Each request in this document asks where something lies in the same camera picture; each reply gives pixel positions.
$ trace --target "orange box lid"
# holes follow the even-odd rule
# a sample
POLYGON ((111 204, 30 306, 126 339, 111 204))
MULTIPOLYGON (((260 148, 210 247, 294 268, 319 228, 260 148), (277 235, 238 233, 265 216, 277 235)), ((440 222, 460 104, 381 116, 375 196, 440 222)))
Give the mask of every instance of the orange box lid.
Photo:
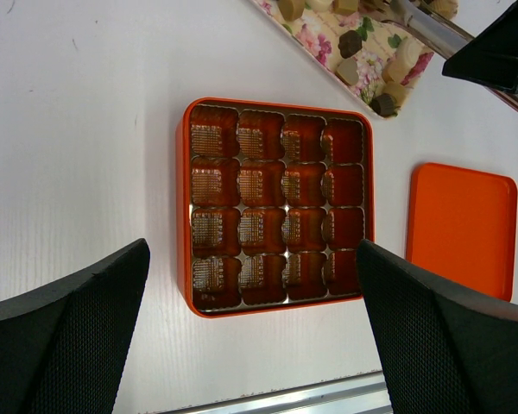
POLYGON ((517 200, 509 177, 433 163, 417 167, 411 180, 407 260, 509 301, 517 200))

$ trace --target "white surface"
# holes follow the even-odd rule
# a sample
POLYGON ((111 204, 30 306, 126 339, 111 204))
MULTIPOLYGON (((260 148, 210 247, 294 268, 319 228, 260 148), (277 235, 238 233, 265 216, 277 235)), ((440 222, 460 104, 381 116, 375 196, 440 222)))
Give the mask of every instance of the white surface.
MULTIPOLYGON (((380 368, 360 301, 210 321, 174 282, 174 130, 189 103, 357 103, 244 0, 11 4, 0 0, 0 300, 145 236, 152 262, 117 413, 380 368)), ((509 4, 463 1, 458 22, 476 35, 509 4)), ((397 119, 373 120, 376 240, 398 254, 417 164, 518 184, 518 115, 440 70, 436 59, 397 119)))

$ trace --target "green leaf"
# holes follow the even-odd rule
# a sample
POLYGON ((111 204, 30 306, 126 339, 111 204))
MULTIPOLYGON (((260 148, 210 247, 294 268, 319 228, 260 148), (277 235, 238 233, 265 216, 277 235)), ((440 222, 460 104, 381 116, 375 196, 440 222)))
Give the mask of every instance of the green leaf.
POLYGON ((369 34, 366 31, 366 28, 364 28, 364 26, 359 26, 358 29, 355 31, 359 34, 359 36, 361 36, 361 39, 363 39, 363 41, 367 41, 367 39, 369 38, 369 34))
POLYGON ((401 44, 401 37, 399 37, 398 34, 394 34, 393 36, 390 36, 388 38, 388 44, 390 47, 392 47, 393 49, 396 49, 399 47, 399 45, 401 44))
POLYGON ((363 26, 364 28, 366 28, 367 32, 374 32, 374 26, 372 26, 372 21, 370 20, 370 17, 364 17, 363 26))

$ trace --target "floral pattern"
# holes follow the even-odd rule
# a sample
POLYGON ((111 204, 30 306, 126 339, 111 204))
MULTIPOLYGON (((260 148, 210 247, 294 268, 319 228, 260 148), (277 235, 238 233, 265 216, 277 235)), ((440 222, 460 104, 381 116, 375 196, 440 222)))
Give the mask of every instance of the floral pattern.
MULTIPOLYGON (((364 16, 359 10, 350 16, 340 16, 326 11, 314 12, 306 8, 303 16, 293 22, 286 22, 282 17, 276 0, 250 0, 257 5, 272 22, 293 36, 308 54, 315 58, 334 78, 335 72, 343 58, 339 54, 339 36, 348 30, 357 31, 363 38, 363 49, 352 59, 357 61, 358 82, 353 86, 341 84, 353 97, 366 105, 385 85, 382 78, 383 68, 395 59, 395 52, 408 34, 391 24, 379 23, 364 16)), ((448 0, 457 5, 457 0, 448 0)), ((421 74, 426 70, 433 57, 429 49, 422 53, 414 68, 401 82, 409 94, 416 85, 421 74)))

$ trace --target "black triangular object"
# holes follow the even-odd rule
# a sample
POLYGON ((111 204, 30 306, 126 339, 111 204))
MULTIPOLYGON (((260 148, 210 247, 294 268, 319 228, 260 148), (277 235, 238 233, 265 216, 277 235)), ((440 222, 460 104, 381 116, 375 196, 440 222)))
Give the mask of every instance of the black triangular object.
POLYGON ((518 1, 446 61, 443 75, 518 93, 518 1))

